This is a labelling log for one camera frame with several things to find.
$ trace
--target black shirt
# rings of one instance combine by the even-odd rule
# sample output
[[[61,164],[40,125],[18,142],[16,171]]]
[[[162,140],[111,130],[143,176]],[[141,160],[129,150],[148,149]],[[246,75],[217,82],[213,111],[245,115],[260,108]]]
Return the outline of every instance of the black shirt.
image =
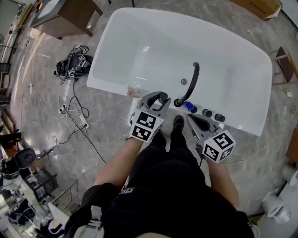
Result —
[[[65,227],[67,237],[89,222],[91,205],[102,208],[105,238],[147,232],[172,238],[253,237],[245,213],[208,187],[201,171],[176,159],[136,174],[120,194],[109,183],[88,189]]]

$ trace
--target person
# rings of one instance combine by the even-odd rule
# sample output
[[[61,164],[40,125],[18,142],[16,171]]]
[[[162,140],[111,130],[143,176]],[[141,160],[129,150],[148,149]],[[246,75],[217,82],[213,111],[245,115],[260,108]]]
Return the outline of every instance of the person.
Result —
[[[187,148],[183,127],[183,117],[177,116],[169,152],[161,131],[140,153],[143,142],[128,139],[83,195],[65,236],[84,237],[81,228],[97,206],[102,211],[97,237],[254,237],[224,163],[206,159],[211,181],[207,186]]]

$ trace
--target floor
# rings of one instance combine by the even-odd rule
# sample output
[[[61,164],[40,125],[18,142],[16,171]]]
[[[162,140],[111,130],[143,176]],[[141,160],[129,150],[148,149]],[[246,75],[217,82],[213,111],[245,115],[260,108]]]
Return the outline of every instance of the floor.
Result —
[[[14,89],[10,111],[25,141],[36,152],[54,146],[53,136],[63,142],[71,134],[66,120],[58,116],[58,96],[64,94],[72,97],[72,83],[60,84],[60,80],[53,75],[56,63],[67,57],[75,44],[87,45],[89,54],[94,55],[113,11],[131,6],[130,0],[113,1],[111,5],[107,0],[95,2],[104,15],[98,20],[92,38],[75,35],[57,40],[44,34],[36,35],[30,28],[26,28],[20,36],[19,49],[12,57]],[[137,7],[173,11],[212,22],[242,36],[267,53],[283,46],[292,53],[298,65],[297,30],[282,13],[270,21],[263,21],[228,0],[135,0],[135,4]],[[108,161],[128,135],[132,100],[88,88],[86,80],[81,78],[76,83],[76,95],[81,104],[90,110],[87,135]],[[30,83],[34,85],[32,94],[27,91]],[[293,93],[293,98],[286,97],[287,90]],[[248,214],[260,211],[266,193],[284,182],[281,170],[286,163],[285,152],[297,123],[297,115],[291,113],[292,106],[298,106],[298,86],[274,86],[262,136],[227,127],[237,141],[233,154],[227,159],[227,166],[239,191],[241,208]],[[169,135],[172,120],[177,114],[175,110],[168,111],[163,126],[166,135]],[[183,133],[190,150],[197,156],[194,149],[196,141],[187,126]],[[60,188],[78,179],[81,193],[93,184],[96,174],[104,166],[94,148],[79,132],[66,144],[58,145],[50,158],[44,160],[51,172],[58,173]],[[202,170],[206,183],[210,184],[205,162]]]

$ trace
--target bathtub faucet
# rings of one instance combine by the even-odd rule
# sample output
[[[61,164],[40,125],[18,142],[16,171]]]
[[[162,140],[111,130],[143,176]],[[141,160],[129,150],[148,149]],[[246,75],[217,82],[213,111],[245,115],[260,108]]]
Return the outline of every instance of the bathtub faucet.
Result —
[[[194,75],[192,76],[192,80],[191,80],[190,86],[189,86],[186,94],[182,98],[176,99],[174,101],[174,105],[176,107],[182,106],[183,105],[183,102],[185,102],[191,96],[192,92],[195,89],[196,82],[197,82],[197,79],[198,79],[199,73],[200,73],[200,65],[197,62],[193,63],[192,65],[195,67],[195,71],[194,71]]]

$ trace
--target freestanding bathtub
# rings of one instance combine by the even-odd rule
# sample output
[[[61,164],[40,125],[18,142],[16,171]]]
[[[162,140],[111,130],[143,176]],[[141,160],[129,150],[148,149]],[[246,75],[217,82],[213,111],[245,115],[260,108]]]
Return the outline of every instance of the freestanding bathtub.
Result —
[[[125,95],[164,91],[183,96],[200,64],[189,101],[198,113],[209,109],[224,124],[260,136],[268,111],[272,64],[242,37],[190,16],[141,8],[115,11],[97,47],[87,86]]]

